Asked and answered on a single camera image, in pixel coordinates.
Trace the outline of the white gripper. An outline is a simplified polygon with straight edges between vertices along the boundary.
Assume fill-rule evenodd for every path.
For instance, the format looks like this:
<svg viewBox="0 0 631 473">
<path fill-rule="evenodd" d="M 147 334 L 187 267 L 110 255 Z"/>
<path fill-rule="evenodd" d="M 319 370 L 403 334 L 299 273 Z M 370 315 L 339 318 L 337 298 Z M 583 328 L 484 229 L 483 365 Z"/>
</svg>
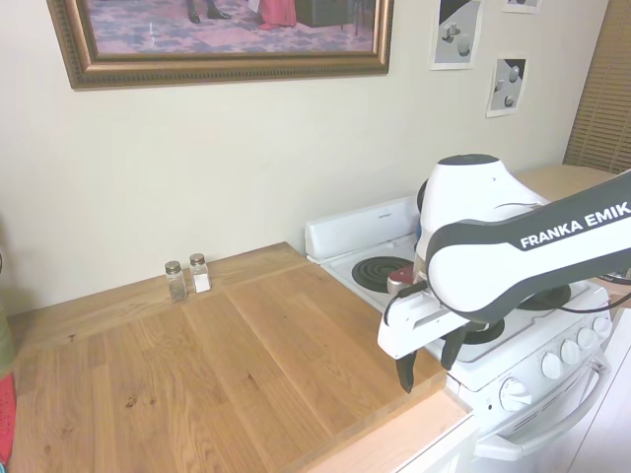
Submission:
<svg viewBox="0 0 631 473">
<path fill-rule="evenodd" d="M 441 366 L 450 371 L 466 334 L 467 319 L 444 307 L 427 284 L 400 290 L 383 312 L 378 345 L 395 361 L 400 386 L 410 393 L 414 386 L 417 349 L 443 337 Z"/>
</svg>

